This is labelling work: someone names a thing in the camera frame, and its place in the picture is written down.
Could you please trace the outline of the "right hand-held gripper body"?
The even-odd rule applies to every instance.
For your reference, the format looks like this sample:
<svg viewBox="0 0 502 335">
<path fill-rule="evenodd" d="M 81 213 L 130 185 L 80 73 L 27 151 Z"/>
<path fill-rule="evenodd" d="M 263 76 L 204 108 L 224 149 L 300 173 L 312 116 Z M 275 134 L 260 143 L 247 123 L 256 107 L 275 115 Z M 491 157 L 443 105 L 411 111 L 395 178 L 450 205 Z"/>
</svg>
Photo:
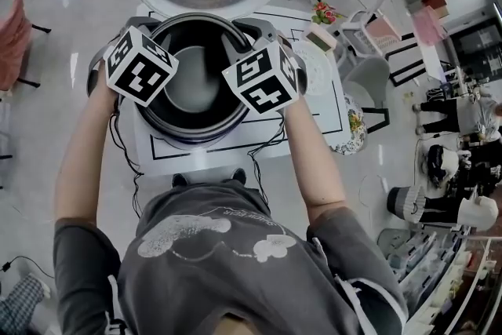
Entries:
<svg viewBox="0 0 502 335">
<path fill-rule="evenodd" d="M 307 68 L 293 52 L 291 43 L 279 35 L 259 38 L 256 49 L 240 53 L 226 34 L 221 40 L 231 65 L 221 74 L 232 93 L 251 111 L 279 111 L 307 92 Z"/>
</svg>

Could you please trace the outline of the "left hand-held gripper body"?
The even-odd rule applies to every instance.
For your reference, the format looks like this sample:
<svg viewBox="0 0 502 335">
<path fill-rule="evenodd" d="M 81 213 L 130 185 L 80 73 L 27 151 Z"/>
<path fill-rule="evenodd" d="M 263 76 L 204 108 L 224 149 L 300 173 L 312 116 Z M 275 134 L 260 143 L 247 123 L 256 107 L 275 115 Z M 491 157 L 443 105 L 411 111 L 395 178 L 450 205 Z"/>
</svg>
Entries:
<svg viewBox="0 0 502 335">
<path fill-rule="evenodd" d="M 174 78 L 179 60 L 140 29 L 131 26 L 115 45 L 106 45 L 89 64 L 87 93 L 97 83 L 104 62 L 107 86 L 116 93 L 147 107 Z"/>
</svg>

